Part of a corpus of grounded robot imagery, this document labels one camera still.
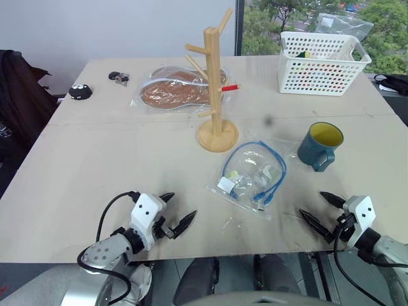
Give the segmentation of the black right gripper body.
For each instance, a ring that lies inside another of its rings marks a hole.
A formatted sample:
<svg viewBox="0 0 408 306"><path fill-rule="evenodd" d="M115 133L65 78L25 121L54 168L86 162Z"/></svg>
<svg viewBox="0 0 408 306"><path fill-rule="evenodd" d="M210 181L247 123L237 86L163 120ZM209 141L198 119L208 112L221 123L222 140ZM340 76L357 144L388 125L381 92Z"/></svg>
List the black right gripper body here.
<svg viewBox="0 0 408 306"><path fill-rule="evenodd" d="M331 244L335 241L337 234L340 234L339 239L345 244L348 243L351 236L355 232L356 218L353 213L347 209L337 218L337 224L334 227L334 230L329 236L327 241L328 244Z"/></svg>

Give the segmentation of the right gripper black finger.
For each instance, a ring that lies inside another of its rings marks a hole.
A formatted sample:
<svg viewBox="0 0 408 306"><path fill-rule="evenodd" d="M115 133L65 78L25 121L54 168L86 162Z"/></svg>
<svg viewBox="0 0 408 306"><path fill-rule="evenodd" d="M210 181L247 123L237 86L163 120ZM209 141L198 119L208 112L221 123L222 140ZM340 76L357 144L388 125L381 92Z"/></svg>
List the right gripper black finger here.
<svg viewBox="0 0 408 306"><path fill-rule="evenodd" d="M339 208L339 209L343 209L344 203L346 202L345 199L342 199L341 197L326 192L326 191L321 191L320 195L332 206Z"/></svg>
<svg viewBox="0 0 408 306"><path fill-rule="evenodd" d="M324 227L316 217L314 217L312 214L302 209L299 209L299 213L301 214L303 219L307 222L307 224L315 232L321 235L328 244L333 242L335 238L333 233L330 232L326 227Z"/></svg>

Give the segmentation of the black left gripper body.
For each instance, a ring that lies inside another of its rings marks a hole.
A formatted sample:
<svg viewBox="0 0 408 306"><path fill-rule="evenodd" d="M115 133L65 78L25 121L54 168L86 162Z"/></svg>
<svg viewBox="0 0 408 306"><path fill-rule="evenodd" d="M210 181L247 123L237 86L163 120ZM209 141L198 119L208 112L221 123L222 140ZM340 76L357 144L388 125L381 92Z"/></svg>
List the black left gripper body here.
<svg viewBox="0 0 408 306"><path fill-rule="evenodd" d="M166 219L162 216L162 211L160 210L155 216L152 226L152 236L154 240L159 240L164 237L169 239L176 239L178 237L179 234L176 229L170 228L165 222Z"/></svg>

